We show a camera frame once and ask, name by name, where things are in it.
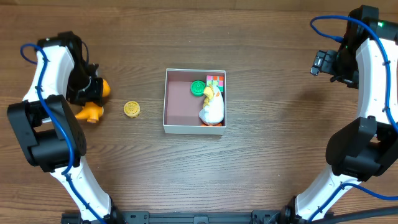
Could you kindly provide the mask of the orange dinosaur toy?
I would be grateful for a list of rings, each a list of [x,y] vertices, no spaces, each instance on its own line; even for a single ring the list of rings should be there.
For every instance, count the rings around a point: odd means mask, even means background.
[[[82,110],[75,115],[76,119],[86,120],[89,123],[97,123],[100,120],[100,117],[104,114],[104,99],[110,95],[111,89],[105,79],[102,78],[101,81],[102,91],[100,94],[100,102],[98,104],[93,101],[86,102],[82,107]]]

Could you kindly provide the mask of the yellow round cap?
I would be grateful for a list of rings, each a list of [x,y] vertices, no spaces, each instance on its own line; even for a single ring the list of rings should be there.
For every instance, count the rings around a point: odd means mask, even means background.
[[[136,101],[128,101],[123,108],[126,116],[136,118],[141,112],[141,107]]]

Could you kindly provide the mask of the white box pink inside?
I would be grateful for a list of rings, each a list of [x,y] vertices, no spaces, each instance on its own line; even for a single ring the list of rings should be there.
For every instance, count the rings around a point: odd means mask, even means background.
[[[226,71],[168,68],[165,72],[163,127],[167,134],[223,135],[224,118],[220,126],[205,126],[199,117],[204,97],[194,96],[190,90],[195,80],[207,81],[209,76],[222,76],[226,86]]]

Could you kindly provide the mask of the green round cap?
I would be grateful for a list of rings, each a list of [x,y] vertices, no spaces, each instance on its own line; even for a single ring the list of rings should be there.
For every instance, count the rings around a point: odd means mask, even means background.
[[[204,89],[206,88],[206,83],[201,80],[195,80],[192,82],[190,90],[192,95],[200,97],[203,95]]]

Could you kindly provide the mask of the colourful puzzle cube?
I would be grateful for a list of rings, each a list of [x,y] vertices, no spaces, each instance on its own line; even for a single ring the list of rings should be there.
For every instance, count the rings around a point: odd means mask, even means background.
[[[220,92],[224,92],[224,76],[218,75],[207,75],[206,76],[207,86],[217,86]]]

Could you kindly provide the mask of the white and yellow duck toy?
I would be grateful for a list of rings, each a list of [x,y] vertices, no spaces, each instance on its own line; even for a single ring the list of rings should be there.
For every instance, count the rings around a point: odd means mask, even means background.
[[[216,85],[210,85],[204,89],[203,93],[206,98],[199,112],[199,118],[204,125],[221,126],[224,120],[224,99],[220,89]]]

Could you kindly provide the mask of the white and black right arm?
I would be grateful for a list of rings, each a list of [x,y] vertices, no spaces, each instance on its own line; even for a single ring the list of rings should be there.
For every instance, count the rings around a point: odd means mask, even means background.
[[[334,215],[330,208],[350,189],[385,173],[397,160],[397,24],[362,5],[345,16],[338,50],[319,51],[312,75],[359,91],[355,119],[330,138],[326,167],[271,223],[339,223],[395,215],[397,207]]]

